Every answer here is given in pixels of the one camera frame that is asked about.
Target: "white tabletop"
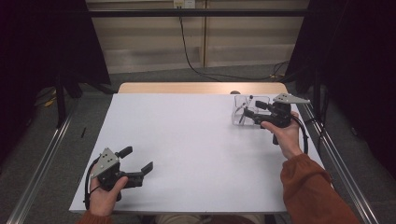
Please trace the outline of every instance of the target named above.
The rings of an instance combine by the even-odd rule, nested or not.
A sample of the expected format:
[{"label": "white tabletop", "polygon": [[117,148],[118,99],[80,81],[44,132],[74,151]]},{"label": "white tabletop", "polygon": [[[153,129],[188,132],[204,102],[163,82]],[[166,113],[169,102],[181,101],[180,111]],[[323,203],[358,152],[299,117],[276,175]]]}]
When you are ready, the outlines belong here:
[{"label": "white tabletop", "polygon": [[[272,99],[277,94],[267,96]],[[121,192],[115,212],[286,211],[279,177],[285,158],[279,146],[272,144],[270,132],[257,125],[232,125],[233,98],[225,94],[115,94],[87,169],[105,147],[113,152],[134,148],[120,161],[120,169],[127,173],[154,163],[143,187]],[[295,105],[292,110],[298,111]],[[309,156],[322,165],[312,141],[308,142]],[[83,195],[81,181],[72,212],[85,211]]]}]

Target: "cable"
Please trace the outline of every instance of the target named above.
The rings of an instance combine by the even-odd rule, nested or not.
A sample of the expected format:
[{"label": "cable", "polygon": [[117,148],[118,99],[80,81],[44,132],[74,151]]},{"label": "cable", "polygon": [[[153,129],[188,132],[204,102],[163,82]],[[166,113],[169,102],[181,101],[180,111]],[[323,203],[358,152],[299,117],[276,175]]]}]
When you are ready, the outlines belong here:
[{"label": "cable", "polygon": [[308,119],[306,121],[304,121],[305,124],[312,122],[312,121],[316,121],[317,123],[321,123],[321,125],[319,125],[319,136],[318,136],[318,142],[317,142],[317,152],[318,155],[321,157],[321,153],[320,153],[320,140],[323,137],[324,132],[326,131],[326,118],[327,118],[327,109],[329,107],[329,102],[330,102],[330,96],[329,96],[329,91],[328,89],[325,87],[325,92],[324,92],[324,98],[323,98],[323,105],[322,108],[320,109],[320,118],[312,118],[312,119]]},{"label": "cable", "polygon": [[268,77],[257,77],[257,78],[255,78],[255,77],[237,77],[237,76],[229,76],[229,75],[216,74],[216,73],[202,73],[202,72],[199,72],[199,71],[195,70],[195,69],[192,67],[191,63],[190,63],[189,55],[187,54],[186,40],[185,40],[185,37],[184,37],[183,19],[182,19],[181,17],[179,17],[179,21],[180,21],[181,35],[182,35],[182,37],[183,37],[184,53],[185,53],[185,55],[186,55],[187,63],[188,63],[188,65],[189,65],[190,69],[191,69],[192,71],[194,71],[196,74],[198,74],[199,76],[201,76],[201,77],[206,77],[206,78],[210,78],[210,79],[215,80],[215,81],[217,81],[217,82],[221,82],[221,80],[218,80],[218,79],[213,78],[213,77],[211,77],[211,76],[216,76],[216,77],[231,77],[231,78],[239,78],[239,79],[254,80],[254,81],[260,81],[260,80],[265,80],[265,79],[271,78],[271,76],[268,76]]},{"label": "cable", "polygon": [[305,127],[301,123],[301,121],[297,117],[295,117],[294,115],[291,115],[291,118],[294,119],[298,123],[300,128],[301,128],[301,131],[303,133],[303,140],[304,140],[304,153],[308,154],[308,135],[306,135]]},{"label": "cable", "polygon": [[279,69],[286,63],[289,63],[290,61],[285,61],[283,63],[277,63],[274,65],[274,70],[273,70],[273,77],[274,77],[274,82],[275,82],[275,78],[276,78],[276,73],[277,71],[279,71]]},{"label": "cable", "polygon": [[91,197],[91,193],[93,192],[93,191],[91,191],[91,193],[88,192],[88,190],[89,190],[88,183],[90,182],[90,173],[91,173],[91,170],[92,170],[93,166],[99,161],[99,158],[100,158],[100,157],[98,157],[96,160],[94,160],[94,161],[91,163],[90,168],[88,169],[87,174],[85,175],[85,195],[84,195],[84,203],[85,203],[85,208],[86,208],[87,210],[90,209],[90,200],[91,200],[90,197]]},{"label": "cable", "polygon": [[93,194],[93,192],[96,191],[97,189],[99,189],[100,187],[102,187],[102,185],[99,185],[98,187],[96,187],[93,190],[91,190],[90,195]]}]

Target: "orange sleeve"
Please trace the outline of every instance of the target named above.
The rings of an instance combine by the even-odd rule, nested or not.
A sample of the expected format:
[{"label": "orange sleeve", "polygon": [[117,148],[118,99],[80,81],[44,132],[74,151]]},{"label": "orange sleeve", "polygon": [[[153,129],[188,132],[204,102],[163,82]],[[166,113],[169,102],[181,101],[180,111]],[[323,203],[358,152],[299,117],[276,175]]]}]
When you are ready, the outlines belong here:
[{"label": "orange sleeve", "polygon": [[283,163],[283,201],[294,224],[359,223],[331,186],[330,175],[305,154]]},{"label": "orange sleeve", "polygon": [[86,211],[77,224],[112,224],[111,217],[99,217]]}]

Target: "transparent box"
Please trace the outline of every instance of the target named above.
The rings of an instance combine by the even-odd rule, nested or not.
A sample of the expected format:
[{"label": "transparent box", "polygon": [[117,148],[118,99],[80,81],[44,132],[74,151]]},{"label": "transparent box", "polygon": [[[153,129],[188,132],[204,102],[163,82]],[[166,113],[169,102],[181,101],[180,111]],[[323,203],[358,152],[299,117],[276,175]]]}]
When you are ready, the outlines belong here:
[{"label": "transparent box", "polygon": [[254,125],[253,119],[244,116],[244,108],[253,111],[255,114],[271,114],[268,110],[256,107],[256,102],[262,101],[269,104],[270,98],[267,96],[254,96],[254,95],[235,95],[233,99],[233,125]]}]

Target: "aluminum rail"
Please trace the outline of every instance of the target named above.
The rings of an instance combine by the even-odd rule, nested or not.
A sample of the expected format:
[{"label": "aluminum rail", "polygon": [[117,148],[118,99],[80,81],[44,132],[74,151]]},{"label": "aluminum rail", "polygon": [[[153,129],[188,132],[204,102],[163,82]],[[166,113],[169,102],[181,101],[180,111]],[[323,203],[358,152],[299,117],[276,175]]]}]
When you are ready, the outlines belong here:
[{"label": "aluminum rail", "polygon": [[[304,108],[309,118],[313,119],[315,117],[315,114],[312,112],[312,105],[304,105]],[[315,120],[313,123],[316,131],[320,135],[322,124],[316,122]],[[332,139],[330,138],[326,130],[324,130],[321,140],[332,160],[332,163],[334,164],[335,169],[337,170],[337,173],[340,175],[340,178],[343,181],[344,186],[346,187],[346,190],[348,191],[353,203],[361,214],[361,218],[363,219],[364,223],[379,223],[370,204],[367,202],[367,199],[361,192],[361,189],[355,182],[352,174],[347,169],[346,164],[341,158],[341,155],[339,154],[337,148],[335,147]]]},{"label": "aluminum rail", "polygon": [[35,200],[35,196],[40,189],[41,183],[43,182],[46,173],[50,168],[52,160],[55,157],[58,147],[64,138],[64,134],[67,131],[71,117],[77,107],[77,104],[78,102],[73,103],[69,115],[66,117],[66,120],[64,121],[62,126],[55,131],[49,143],[49,146],[47,147],[47,150],[44,153],[43,158],[41,159],[41,162],[38,164],[38,167],[35,170],[32,178],[30,179],[28,186],[26,187],[22,196],[18,200],[17,205],[15,206],[10,217],[8,218],[7,224],[22,224],[25,220],[30,210],[30,207],[33,204],[33,201]]}]

